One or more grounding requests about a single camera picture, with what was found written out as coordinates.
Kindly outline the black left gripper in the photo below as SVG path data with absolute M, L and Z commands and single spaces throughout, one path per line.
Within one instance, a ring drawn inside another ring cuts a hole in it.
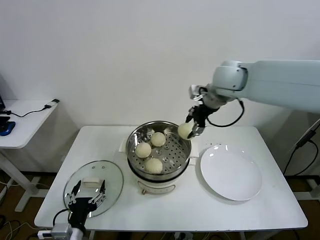
M 68 220 L 72 227 L 83 227 L 90 212 L 95 211 L 106 198 L 106 183 L 105 180 L 99 188 L 98 194 L 93 197 L 78 197 L 82 181 L 79 180 L 77 184 L 72 188 L 71 193 L 66 194 L 66 200 L 68 208 L 71 211 L 71 216 Z

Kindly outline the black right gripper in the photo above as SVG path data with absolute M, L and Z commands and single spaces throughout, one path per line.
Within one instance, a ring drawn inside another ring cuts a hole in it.
M 185 123 L 189 123 L 193 119 L 195 124 L 191 128 L 191 132 L 188 134 L 187 138 L 192 139 L 196 136 L 201 135 L 206 126 L 206 119 L 209 115 L 217 111 L 217 108 L 210 108 L 204 104 L 192 106 L 188 110 L 188 115 L 185 119 Z

